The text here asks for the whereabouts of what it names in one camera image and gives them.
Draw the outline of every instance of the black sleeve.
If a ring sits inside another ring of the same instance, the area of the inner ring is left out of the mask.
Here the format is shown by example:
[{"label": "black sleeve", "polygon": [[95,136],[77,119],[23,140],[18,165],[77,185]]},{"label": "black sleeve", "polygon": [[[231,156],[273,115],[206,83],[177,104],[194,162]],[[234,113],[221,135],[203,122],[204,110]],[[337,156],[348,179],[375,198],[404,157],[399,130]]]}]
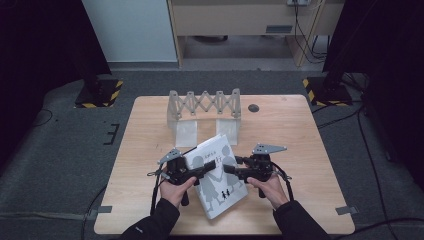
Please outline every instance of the black sleeve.
[{"label": "black sleeve", "polygon": [[148,216],[122,233],[120,240],[166,239],[180,216],[178,209],[161,198],[153,216]]},{"label": "black sleeve", "polygon": [[284,240],[331,239],[298,201],[281,205],[274,211],[274,219]]}]

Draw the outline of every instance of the white wall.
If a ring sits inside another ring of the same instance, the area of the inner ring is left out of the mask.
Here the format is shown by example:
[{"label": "white wall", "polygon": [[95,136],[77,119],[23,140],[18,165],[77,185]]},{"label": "white wall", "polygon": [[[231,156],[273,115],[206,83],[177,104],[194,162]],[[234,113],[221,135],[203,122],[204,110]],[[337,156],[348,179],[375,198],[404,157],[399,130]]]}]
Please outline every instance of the white wall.
[{"label": "white wall", "polygon": [[83,0],[108,62],[177,62],[166,0]]}]

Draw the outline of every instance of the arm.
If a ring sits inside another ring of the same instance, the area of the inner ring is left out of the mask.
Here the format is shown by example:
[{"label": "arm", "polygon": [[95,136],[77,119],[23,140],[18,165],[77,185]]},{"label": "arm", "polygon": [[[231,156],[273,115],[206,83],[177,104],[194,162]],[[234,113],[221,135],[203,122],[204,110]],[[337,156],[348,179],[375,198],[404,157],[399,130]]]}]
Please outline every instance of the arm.
[{"label": "arm", "polygon": [[178,208],[168,200],[161,198],[153,216],[145,217],[129,227],[119,239],[166,239],[179,216]]},{"label": "arm", "polygon": [[157,203],[153,216],[145,217],[129,227],[119,239],[166,239],[180,216],[178,208],[183,194],[195,181],[196,178],[192,177],[179,186],[164,181],[160,185],[162,198]]},{"label": "arm", "polygon": [[321,226],[306,212],[297,201],[289,202],[278,175],[272,174],[266,182],[255,178],[247,181],[260,188],[274,209],[274,219],[286,240],[331,239]]}]

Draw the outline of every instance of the black curtain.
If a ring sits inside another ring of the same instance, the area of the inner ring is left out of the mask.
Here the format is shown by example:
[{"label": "black curtain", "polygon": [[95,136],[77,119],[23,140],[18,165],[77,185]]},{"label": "black curtain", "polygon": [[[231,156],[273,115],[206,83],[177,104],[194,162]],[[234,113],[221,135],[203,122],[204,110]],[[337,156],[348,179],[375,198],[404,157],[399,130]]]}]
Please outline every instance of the black curtain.
[{"label": "black curtain", "polygon": [[368,116],[424,189],[424,1],[346,0],[324,71],[369,75]]},{"label": "black curtain", "polygon": [[0,168],[43,106],[66,83],[110,74],[80,0],[0,1]]},{"label": "black curtain", "polygon": [[422,0],[346,0],[331,39],[324,72],[372,74],[388,57]]}]

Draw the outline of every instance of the person's left hand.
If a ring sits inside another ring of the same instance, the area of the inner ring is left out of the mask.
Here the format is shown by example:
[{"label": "person's left hand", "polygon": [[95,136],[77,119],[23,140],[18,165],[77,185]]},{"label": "person's left hand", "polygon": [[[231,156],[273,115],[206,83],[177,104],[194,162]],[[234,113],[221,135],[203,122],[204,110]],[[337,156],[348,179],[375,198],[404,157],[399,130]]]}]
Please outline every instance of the person's left hand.
[{"label": "person's left hand", "polygon": [[196,177],[189,178],[185,183],[181,185],[173,185],[165,180],[160,185],[160,194],[162,198],[168,200],[176,208],[179,208],[181,200],[183,199],[184,192],[187,191],[196,182]]}]

